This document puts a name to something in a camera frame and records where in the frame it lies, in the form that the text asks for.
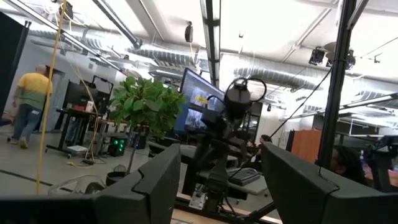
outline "yellow shirt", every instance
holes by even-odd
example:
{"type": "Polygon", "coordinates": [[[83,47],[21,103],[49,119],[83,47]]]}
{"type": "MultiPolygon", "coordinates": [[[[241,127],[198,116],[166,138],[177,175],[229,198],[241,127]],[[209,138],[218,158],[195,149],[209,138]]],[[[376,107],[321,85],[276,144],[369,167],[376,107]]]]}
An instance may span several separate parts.
{"type": "MultiPolygon", "coordinates": [[[[18,82],[18,87],[22,89],[20,95],[21,104],[34,106],[42,110],[49,78],[39,73],[26,73],[18,82]]],[[[50,93],[52,93],[52,83],[50,82],[50,93]]]]}

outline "keyboard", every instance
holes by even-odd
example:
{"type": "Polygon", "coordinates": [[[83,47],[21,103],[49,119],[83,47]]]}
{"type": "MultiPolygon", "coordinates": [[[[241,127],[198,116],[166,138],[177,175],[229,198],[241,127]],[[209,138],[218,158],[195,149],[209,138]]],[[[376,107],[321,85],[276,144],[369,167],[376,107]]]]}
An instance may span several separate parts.
{"type": "MultiPolygon", "coordinates": [[[[227,170],[228,177],[232,176],[238,169],[230,169],[227,170]]],[[[237,174],[235,174],[232,178],[229,179],[229,182],[232,184],[236,184],[238,186],[245,186],[259,179],[261,174],[259,174],[255,169],[252,168],[243,168],[237,174]]]]}

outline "floor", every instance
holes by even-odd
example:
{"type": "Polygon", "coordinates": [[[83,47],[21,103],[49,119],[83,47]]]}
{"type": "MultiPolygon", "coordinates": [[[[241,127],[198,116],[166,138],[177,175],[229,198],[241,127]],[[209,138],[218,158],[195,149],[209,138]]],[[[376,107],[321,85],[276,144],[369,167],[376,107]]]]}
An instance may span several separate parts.
{"type": "MultiPolygon", "coordinates": [[[[18,146],[7,143],[7,137],[12,133],[12,127],[5,126],[0,128],[0,196],[5,195],[33,195],[36,193],[34,181],[26,180],[9,173],[22,175],[31,179],[37,178],[37,164],[39,159],[40,134],[32,134],[29,149],[21,150],[18,146]]],[[[45,135],[45,145],[57,145],[60,134],[48,133],[45,135]]],[[[96,175],[105,180],[106,174],[111,172],[118,165],[127,166],[129,162],[130,150],[122,157],[110,157],[105,159],[106,164],[96,164],[89,169],[77,168],[67,164],[73,162],[80,164],[80,157],[67,159],[64,154],[58,151],[49,150],[43,154],[42,177],[41,180],[50,184],[59,184],[66,180],[73,179],[82,175],[96,175]]],[[[132,169],[137,169],[148,161],[148,149],[139,150],[134,156],[132,169]]],[[[180,173],[181,192],[183,177],[186,165],[182,164],[180,173]]],[[[40,185],[40,193],[48,194],[49,187],[40,185]]],[[[236,200],[231,198],[229,201],[234,207],[253,211],[259,209],[272,201],[271,196],[265,197],[264,194],[253,196],[249,195],[247,200],[241,200],[236,205],[236,200]]],[[[269,214],[272,218],[279,218],[277,211],[269,214]]]]}

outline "man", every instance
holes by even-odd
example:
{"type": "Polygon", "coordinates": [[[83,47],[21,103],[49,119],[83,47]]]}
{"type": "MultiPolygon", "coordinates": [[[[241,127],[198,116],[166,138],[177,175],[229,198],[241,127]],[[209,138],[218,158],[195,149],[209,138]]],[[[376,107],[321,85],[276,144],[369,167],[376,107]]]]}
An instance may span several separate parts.
{"type": "Polygon", "coordinates": [[[330,170],[357,183],[368,185],[359,154],[348,147],[333,147],[330,170]]]}
{"type": "Polygon", "coordinates": [[[18,81],[17,90],[14,94],[13,107],[19,109],[14,125],[14,134],[11,137],[11,144],[19,144],[21,149],[27,149],[30,134],[40,121],[41,113],[47,94],[47,85],[50,82],[49,73],[45,65],[39,65],[34,73],[26,73],[18,81]]]}
{"type": "MultiPolygon", "coordinates": [[[[264,144],[265,142],[271,142],[272,143],[272,140],[271,140],[271,138],[268,135],[263,134],[261,136],[261,138],[260,138],[260,143],[264,144]]],[[[244,168],[253,168],[253,169],[255,169],[255,170],[259,171],[259,172],[262,172],[262,167],[261,167],[261,149],[260,149],[261,144],[258,145],[257,147],[256,146],[252,147],[253,153],[256,153],[256,160],[254,162],[245,163],[243,165],[244,168]]]]}

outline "plant pot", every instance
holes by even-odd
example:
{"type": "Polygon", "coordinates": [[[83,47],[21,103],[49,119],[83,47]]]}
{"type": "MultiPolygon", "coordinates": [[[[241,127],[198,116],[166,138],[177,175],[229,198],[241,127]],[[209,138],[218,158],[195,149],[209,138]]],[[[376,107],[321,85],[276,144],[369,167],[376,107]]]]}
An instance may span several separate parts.
{"type": "Polygon", "coordinates": [[[126,176],[126,172],[110,172],[106,175],[105,184],[107,187],[123,179],[126,176]]]}

